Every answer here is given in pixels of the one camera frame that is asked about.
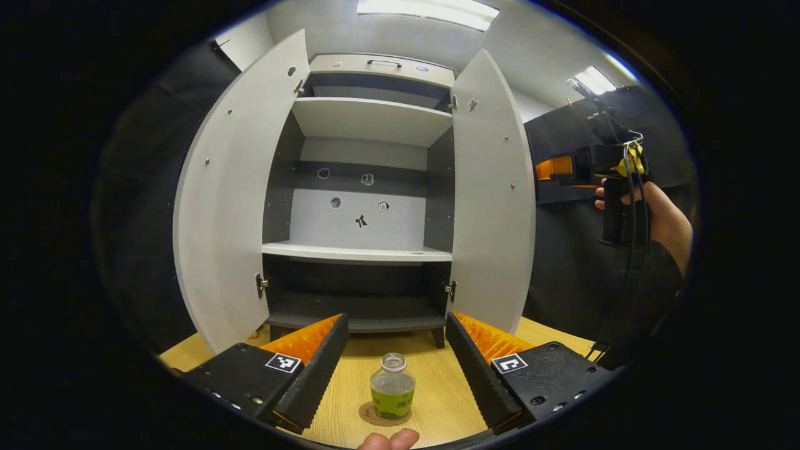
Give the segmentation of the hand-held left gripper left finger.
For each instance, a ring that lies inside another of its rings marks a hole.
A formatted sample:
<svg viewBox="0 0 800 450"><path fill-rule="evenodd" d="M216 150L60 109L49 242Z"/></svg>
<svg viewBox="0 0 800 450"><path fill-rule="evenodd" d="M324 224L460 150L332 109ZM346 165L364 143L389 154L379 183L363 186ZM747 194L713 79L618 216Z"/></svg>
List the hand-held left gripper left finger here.
<svg viewBox="0 0 800 450"><path fill-rule="evenodd" d="M348 315L335 314L262 346L234 344L182 380L249 419L301 434L348 340Z"/></svg>

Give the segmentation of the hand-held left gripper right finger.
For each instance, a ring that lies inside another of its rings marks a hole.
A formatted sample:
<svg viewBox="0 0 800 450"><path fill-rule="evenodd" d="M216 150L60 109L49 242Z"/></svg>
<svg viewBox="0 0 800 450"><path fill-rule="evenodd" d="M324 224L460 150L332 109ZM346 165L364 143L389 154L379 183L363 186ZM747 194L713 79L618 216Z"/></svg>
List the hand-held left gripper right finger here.
<svg viewBox="0 0 800 450"><path fill-rule="evenodd" d="M495 434L567 412L616 376L562 342L530 344L457 311L445 337Z"/></svg>

